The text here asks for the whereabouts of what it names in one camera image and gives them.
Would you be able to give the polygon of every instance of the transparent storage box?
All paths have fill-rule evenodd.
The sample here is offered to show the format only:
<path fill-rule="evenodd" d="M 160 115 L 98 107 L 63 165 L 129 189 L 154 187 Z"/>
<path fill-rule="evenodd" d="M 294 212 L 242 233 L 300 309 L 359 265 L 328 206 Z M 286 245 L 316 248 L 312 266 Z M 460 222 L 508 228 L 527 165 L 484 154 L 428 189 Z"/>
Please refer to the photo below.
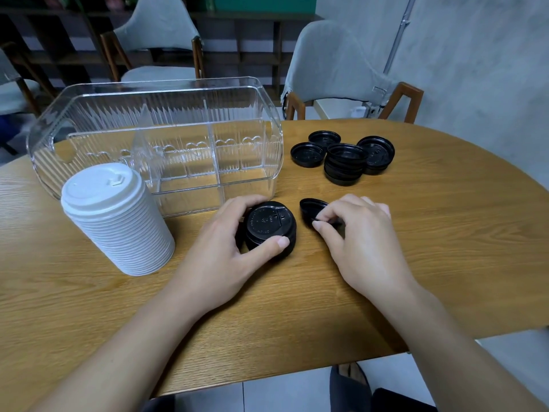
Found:
<path fill-rule="evenodd" d="M 277 110 L 250 77 L 74 85 L 31 128 L 27 150 L 57 199 L 78 171 L 122 162 L 164 216 L 273 197 L 284 156 Z"/>

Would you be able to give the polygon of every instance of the wooden table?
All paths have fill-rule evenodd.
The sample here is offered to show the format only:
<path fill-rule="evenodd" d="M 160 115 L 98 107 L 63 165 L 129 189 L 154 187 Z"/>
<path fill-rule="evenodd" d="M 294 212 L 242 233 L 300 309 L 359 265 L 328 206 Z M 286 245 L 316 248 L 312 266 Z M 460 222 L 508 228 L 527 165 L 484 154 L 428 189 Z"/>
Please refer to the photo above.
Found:
<path fill-rule="evenodd" d="M 349 143 L 387 137 L 394 162 L 356 186 L 336 186 L 322 167 L 298 167 L 289 156 L 292 145 L 320 129 Z M 418 281 L 473 337 L 549 324 L 549 194 L 526 174 L 470 143 L 410 124 L 293 121 L 283 130 L 276 199 L 297 216 L 295 249 L 196 326 L 159 393 L 406 350 L 300 220 L 306 197 L 331 201 L 353 192 L 387 203 Z M 169 219 L 173 259 L 159 273 L 129 277 L 64 216 L 27 157 L 3 166 L 0 182 L 0 399 L 2 410 L 15 411 L 54 387 L 166 284 L 211 213 Z"/>

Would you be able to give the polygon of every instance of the wooden chair armrest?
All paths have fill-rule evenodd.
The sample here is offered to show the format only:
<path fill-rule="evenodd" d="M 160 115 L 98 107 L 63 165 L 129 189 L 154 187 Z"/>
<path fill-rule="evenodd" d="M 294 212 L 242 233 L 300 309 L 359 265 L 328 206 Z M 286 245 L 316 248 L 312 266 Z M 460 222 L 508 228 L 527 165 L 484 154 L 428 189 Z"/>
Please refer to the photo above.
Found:
<path fill-rule="evenodd" d="M 291 91 L 286 96 L 286 107 L 286 120 L 293 120 L 296 111 L 298 112 L 298 120 L 305 119 L 305 103 L 299 99 L 295 92 Z"/>
<path fill-rule="evenodd" d="M 406 111 L 406 117 L 404 117 L 405 123 L 413 124 L 415 122 L 415 117 L 421 105 L 421 99 L 423 97 L 423 90 L 416 88 L 406 82 L 399 82 L 396 86 L 393 94 L 389 98 L 389 101 L 378 118 L 386 120 L 387 117 L 393 112 L 402 96 L 407 96 L 410 98 L 410 103 L 408 105 L 408 110 Z"/>
<path fill-rule="evenodd" d="M 103 45 L 103 50 L 105 51 L 106 60 L 109 63 L 110 71 L 113 74 L 113 80 L 115 82 L 120 82 L 120 73 L 118 72 L 118 67 L 116 66 L 115 54 L 118 53 L 122 58 L 122 62 L 126 65 L 126 68 L 130 70 L 133 68 L 126 52 L 120 45 L 118 37 L 113 31 L 102 33 L 101 34 L 101 44 Z"/>
<path fill-rule="evenodd" d="M 51 97 L 51 99 L 55 99 L 57 96 L 57 89 L 51 85 L 51 82 L 49 79 L 44 79 L 40 75 L 36 73 L 36 70 L 34 69 L 34 66 L 29 61 L 29 58 L 25 54 L 24 51 L 21 50 L 21 48 L 17 45 L 17 43 L 13 41 L 9 41 L 7 43 L 4 43 L 0 46 L 0 49 L 4 51 L 4 53 L 10 58 L 10 60 L 13 62 L 13 57 L 17 57 L 17 59 L 23 64 L 25 68 L 29 71 L 31 76 L 40 84 L 42 89 L 48 93 L 48 95 Z M 27 84 L 25 83 L 25 80 L 21 78 L 21 81 L 17 81 L 17 85 L 19 88 L 23 91 L 23 94 L 25 97 L 27 97 L 27 100 L 29 100 L 28 96 L 30 95 L 32 100 L 34 100 L 34 97 L 31 94 L 31 91 L 27 87 Z M 37 105 L 31 104 L 32 111 L 39 116 L 40 110 L 37 108 Z"/>
<path fill-rule="evenodd" d="M 202 52 L 202 40 L 199 36 L 193 39 L 193 61 L 194 61 L 194 74 L 196 79 L 205 78 L 204 72 L 204 54 Z"/>

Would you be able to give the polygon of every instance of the hand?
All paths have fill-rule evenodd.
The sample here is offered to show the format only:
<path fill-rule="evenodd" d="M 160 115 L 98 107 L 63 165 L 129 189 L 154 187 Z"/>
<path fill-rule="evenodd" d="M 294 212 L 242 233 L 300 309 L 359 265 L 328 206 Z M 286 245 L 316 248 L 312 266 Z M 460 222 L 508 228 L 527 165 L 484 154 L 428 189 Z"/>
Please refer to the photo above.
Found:
<path fill-rule="evenodd" d="M 177 268 L 175 286 L 200 304 L 202 313 L 231 300 L 248 278 L 284 250 L 290 240 L 276 235 L 252 251 L 240 254 L 234 235 L 246 208 L 266 201 L 262 195 L 231 198 L 202 227 Z"/>
<path fill-rule="evenodd" d="M 345 239 L 327 222 L 337 217 L 345 222 Z M 343 279 L 368 299 L 415 282 L 387 205 L 347 194 L 324 208 L 317 219 L 313 227 L 326 241 Z"/>

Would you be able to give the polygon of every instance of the right arm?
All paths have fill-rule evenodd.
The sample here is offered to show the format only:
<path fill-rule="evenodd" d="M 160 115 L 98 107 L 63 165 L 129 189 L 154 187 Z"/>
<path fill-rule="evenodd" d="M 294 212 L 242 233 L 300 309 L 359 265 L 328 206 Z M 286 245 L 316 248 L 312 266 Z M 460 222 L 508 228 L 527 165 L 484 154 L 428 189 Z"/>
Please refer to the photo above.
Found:
<path fill-rule="evenodd" d="M 345 239 L 327 222 L 336 217 Z M 349 194 L 317 218 L 341 275 L 404 339 L 440 411 L 547 411 L 414 279 L 387 205 Z"/>

